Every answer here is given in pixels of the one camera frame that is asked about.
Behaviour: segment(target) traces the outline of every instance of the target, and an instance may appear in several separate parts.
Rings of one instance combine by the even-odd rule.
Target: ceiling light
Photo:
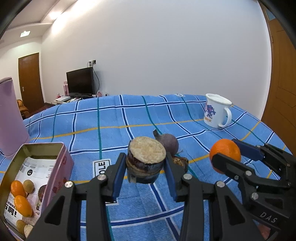
[[[51,12],[51,13],[49,14],[49,16],[50,16],[50,18],[51,18],[52,20],[55,20],[55,19],[57,19],[58,16],[60,16],[61,14],[62,14],[61,12]]]
[[[21,34],[20,34],[20,37],[26,37],[30,34],[31,31],[23,31]]]

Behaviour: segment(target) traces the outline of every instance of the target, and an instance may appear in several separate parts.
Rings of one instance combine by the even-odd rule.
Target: orange
[[[27,197],[24,187],[20,181],[13,181],[10,185],[10,191],[14,197],[18,195]]]
[[[218,140],[211,148],[210,150],[210,161],[212,164],[212,158],[215,154],[217,153],[221,153],[223,155],[226,155],[236,161],[241,161],[241,154],[240,154],[240,150],[239,147],[237,146],[237,144],[235,144],[234,141],[229,140],[229,139],[221,139]],[[218,170],[217,168],[213,169],[221,174],[224,174],[223,172],[221,172],[220,170]]]
[[[30,203],[21,195],[15,197],[15,208],[24,217],[29,218],[32,216],[33,210]]]

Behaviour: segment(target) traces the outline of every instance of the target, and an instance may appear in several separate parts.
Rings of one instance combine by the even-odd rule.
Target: brown wooden door
[[[24,106],[32,113],[44,106],[40,83],[39,53],[19,58],[18,70],[22,100]]]
[[[262,121],[296,155],[296,50],[278,20],[266,11],[272,36],[272,70]]]

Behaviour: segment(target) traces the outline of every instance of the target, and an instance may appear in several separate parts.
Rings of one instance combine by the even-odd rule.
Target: blue tablecloth
[[[49,108],[24,121],[31,142],[64,142],[75,162],[71,180],[83,183],[93,178],[93,162],[111,159],[127,152],[129,141],[137,136],[153,138],[157,127],[178,138],[181,156],[189,159],[191,172],[201,181],[224,181],[241,199],[237,182],[215,172],[209,150],[220,138],[237,138],[253,145],[268,142],[289,152],[280,138],[257,118],[231,107],[232,122],[212,129],[203,122],[205,97],[185,95],[107,96],[81,100]],[[262,177],[278,178],[261,162],[242,157]],[[0,179],[10,161],[0,154]],[[208,208],[205,207],[205,240],[209,237]],[[128,183],[125,176],[117,203],[108,205],[114,240],[178,240],[183,203],[171,198],[163,172],[154,184]],[[86,240],[85,202],[82,205],[81,240]]]

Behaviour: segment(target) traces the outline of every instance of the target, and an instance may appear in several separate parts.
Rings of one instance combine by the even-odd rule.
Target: pink bottle
[[[0,150],[12,159],[30,137],[17,105],[11,77],[0,80]]]

